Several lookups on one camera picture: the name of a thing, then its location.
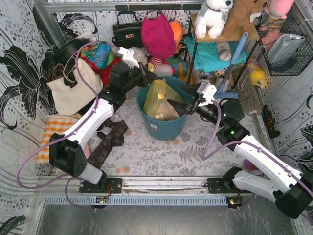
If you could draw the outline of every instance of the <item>black handbag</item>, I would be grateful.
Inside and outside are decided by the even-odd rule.
[[[132,23],[119,23],[119,16],[127,14],[135,16],[136,22]],[[131,47],[144,47],[141,40],[141,26],[140,22],[134,11],[121,11],[117,14],[117,23],[113,25],[113,34],[112,42],[117,47],[131,48]]]

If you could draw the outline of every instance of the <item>floral tablecloth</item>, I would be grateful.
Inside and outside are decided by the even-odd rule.
[[[138,88],[129,91],[127,100],[111,117],[112,121],[124,120],[129,129],[124,134],[124,144],[113,148],[101,168],[108,175],[212,176],[223,175],[233,166],[243,166],[244,157],[228,148],[206,161],[201,160],[214,125],[202,121],[198,114],[187,117],[183,131],[174,141],[151,137],[136,104],[137,91]],[[261,117],[258,119],[265,133]],[[246,116],[240,123],[257,136],[252,116]],[[109,128],[103,129],[105,134],[109,131]],[[89,141],[91,150],[100,142],[101,139],[93,135]],[[208,153],[219,146],[221,144],[214,138]]]

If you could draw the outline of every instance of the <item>yellow plastic bag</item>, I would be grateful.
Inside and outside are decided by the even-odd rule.
[[[147,92],[143,112],[160,121],[170,121],[179,118],[175,109],[167,102],[167,99],[183,103],[181,96],[171,88],[166,79],[154,80]]]

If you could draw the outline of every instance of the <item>yellow toy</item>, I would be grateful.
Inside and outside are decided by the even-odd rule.
[[[248,66],[251,68],[250,79],[252,81],[252,84],[254,86],[259,86],[263,89],[266,85],[265,72],[259,67],[257,62],[250,62]]]

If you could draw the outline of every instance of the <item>wire basket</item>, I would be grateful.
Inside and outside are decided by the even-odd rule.
[[[287,19],[277,20],[264,27],[266,17],[267,14],[263,14],[260,20],[256,20],[256,25],[260,36],[259,44],[265,45],[265,49],[263,49],[262,52],[264,54],[270,75],[273,77],[298,76],[313,59],[312,45],[309,43],[306,35],[299,27],[299,22],[296,17],[291,12],[287,14]],[[300,35],[303,36],[305,40],[291,57],[271,64],[268,59],[268,52],[275,44],[280,33]]]

